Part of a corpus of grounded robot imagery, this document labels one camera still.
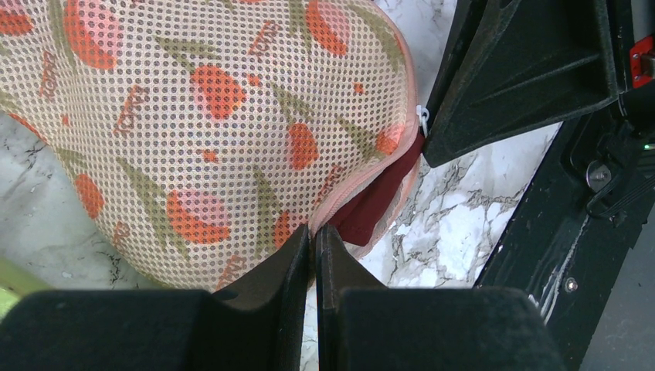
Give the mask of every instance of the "metal screw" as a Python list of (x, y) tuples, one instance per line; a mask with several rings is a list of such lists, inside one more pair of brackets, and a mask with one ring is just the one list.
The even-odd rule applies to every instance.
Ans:
[(605, 180), (607, 178), (609, 178), (609, 174), (607, 172), (600, 172), (592, 176), (593, 180)]
[(578, 282), (573, 277), (567, 278), (564, 282), (564, 289), (566, 292), (573, 292), (578, 290)]

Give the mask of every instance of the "white marble surface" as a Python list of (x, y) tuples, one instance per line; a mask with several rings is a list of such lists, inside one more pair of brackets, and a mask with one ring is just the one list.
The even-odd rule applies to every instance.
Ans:
[[(454, 0), (376, 0), (412, 50), (427, 101)], [(488, 145), (430, 169), (395, 225), (361, 262), (392, 287), (470, 287), (548, 149), (557, 125)], [(89, 220), (33, 134), (0, 117), (0, 255), (56, 288), (150, 288)], [(316, 292), (307, 296), (301, 369), (316, 370)]]

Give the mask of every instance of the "mesh laundry bag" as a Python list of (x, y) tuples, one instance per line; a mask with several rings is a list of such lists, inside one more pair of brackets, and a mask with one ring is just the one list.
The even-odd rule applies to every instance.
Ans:
[(316, 232), (409, 149), (415, 106), (405, 42), (370, 0), (0, 0), (0, 111), (172, 287), (220, 288)]

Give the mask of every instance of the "dark red fabric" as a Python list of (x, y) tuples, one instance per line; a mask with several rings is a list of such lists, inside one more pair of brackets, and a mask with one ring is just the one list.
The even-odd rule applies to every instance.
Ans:
[(386, 168), (364, 191), (357, 194), (332, 216), (328, 224), (337, 227), (345, 242), (366, 246), (375, 225), (391, 205), (402, 180), (419, 160), (425, 137), (419, 132), (412, 147)]

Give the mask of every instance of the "green object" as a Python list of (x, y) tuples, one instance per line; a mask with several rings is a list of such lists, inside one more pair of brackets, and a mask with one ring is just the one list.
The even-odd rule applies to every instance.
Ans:
[(257, 202), (259, 212), (257, 217), (257, 257), (268, 257), (275, 253), (275, 219), (273, 213), (282, 214), (282, 206), (275, 196), (273, 188), (264, 177), (264, 173), (256, 166), (253, 169), (257, 181)]
[(307, 27), (305, 7), (302, 0), (289, 0), (289, 34), (300, 32), (307, 54), (311, 54), (311, 33)]
[(160, 36), (152, 36), (154, 41), (161, 46), (174, 60), (183, 66), (189, 75), (195, 72), (193, 64), (185, 58), (181, 53), (187, 53), (193, 56), (201, 56), (205, 58), (219, 59), (216, 55), (216, 48), (196, 41), (182, 41), (175, 39), (167, 39)]
[(0, 89), (0, 107), (6, 109), (7, 113), (22, 112), (19, 106), (15, 103), (16, 99), (9, 93), (5, 93)]
[(25, 296), (50, 286), (30, 273), (0, 258), (0, 320)]
[(159, 242), (161, 248), (165, 249), (168, 245), (167, 241), (170, 239), (175, 249), (188, 260), (186, 241), (168, 222), (165, 208), (166, 192), (164, 192), (159, 184), (153, 182), (140, 170), (128, 164), (125, 158), (117, 157), (116, 162), (127, 173), (127, 178), (130, 179), (132, 188), (137, 193), (139, 199), (141, 199), (144, 210), (152, 224), (154, 237)]
[(19, 296), (9, 290), (0, 288), (0, 321), (9, 313), (9, 310), (19, 302)]
[(49, 15), (50, 15), (50, 29), (53, 31), (53, 38), (55, 40), (55, 48), (60, 52), (66, 54), (68, 63), (73, 69), (74, 73), (77, 73), (76, 69), (76, 60), (73, 50), (70, 48), (70, 43), (68, 38), (66, 38), (66, 33), (63, 30), (63, 8), (59, 0), (49, 0)]
[(1, 43), (0, 43), (0, 56), (11, 56), (12, 51), (9, 49), (6, 49)]
[(303, 102), (299, 97), (296, 97), (291, 92), (278, 87), (275, 83), (270, 83), (270, 86), (273, 88), (275, 99), (280, 102), (282, 114), (287, 119), (287, 123), (290, 126), (296, 123), (292, 111), (296, 111), (300, 116), (302, 116), (302, 118), (305, 119), (305, 123), (311, 121), (314, 112), (311, 110), (309, 104)]
[(391, 27), (389, 27), (389, 24), (387, 24), (382, 17), (375, 15), (364, 8), (360, 8), (356, 5), (350, 5), (349, 8), (355, 12), (364, 23), (366, 23), (371, 31), (373, 31), (375, 37), (377, 37), (382, 44), (382, 51), (384, 51), (389, 58), (393, 70), (398, 72), (398, 67), (404, 63), (405, 57), (402, 55), (398, 41), (395, 38), (395, 33)]
[(373, 156), (379, 159), (385, 157), (384, 154), (378, 151), (375, 146), (375, 133), (367, 129), (360, 128), (359, 126), (344, 119), (342, 116), (337, 117), (337, 121), (341, 127), (348, 132), (348, 135), (350, 135), (352, 138), (352, 142), (355, 144), (355, 146), (357, 146), (357, 149), (366, 160), (369, 160)]

